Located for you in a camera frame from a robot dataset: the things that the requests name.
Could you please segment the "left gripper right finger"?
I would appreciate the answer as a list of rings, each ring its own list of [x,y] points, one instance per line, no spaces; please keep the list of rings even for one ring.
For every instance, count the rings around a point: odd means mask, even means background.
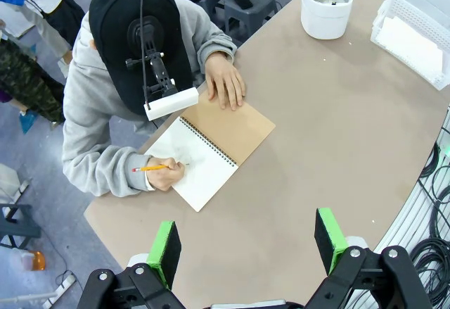
[[[404,247],[350,246],[330,208],[316,210],[314,238],[327,277],[305,308],[345,308],[356,290],[368,291],[379,308],[432,307]]]

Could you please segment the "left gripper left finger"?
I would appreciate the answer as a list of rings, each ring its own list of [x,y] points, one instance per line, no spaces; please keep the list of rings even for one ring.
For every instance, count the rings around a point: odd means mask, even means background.
[[[94,270],[87,280],[78,308],[183,308],[172,286],[181,254],[174,221],[163,221],[148,257],[121,273]]]

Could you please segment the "person's right hand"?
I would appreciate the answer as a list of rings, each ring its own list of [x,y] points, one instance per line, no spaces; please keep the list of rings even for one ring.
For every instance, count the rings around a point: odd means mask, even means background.
[[[173,158],[151,157],[147,162],[147,167],[162,166],[158,170],[146,171],[146,178],[149,184],[161,191],[167,191],[184,177],[185,165],[175,161]]]

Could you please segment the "person's left hand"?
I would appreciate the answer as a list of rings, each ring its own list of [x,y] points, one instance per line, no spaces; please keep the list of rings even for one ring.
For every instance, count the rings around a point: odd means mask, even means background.
[[[210,101],[217,97],[222,109],[229,105],[233,111],[243,105],[245,82],[225,53],[215,51],[207,57],[205,79]]]

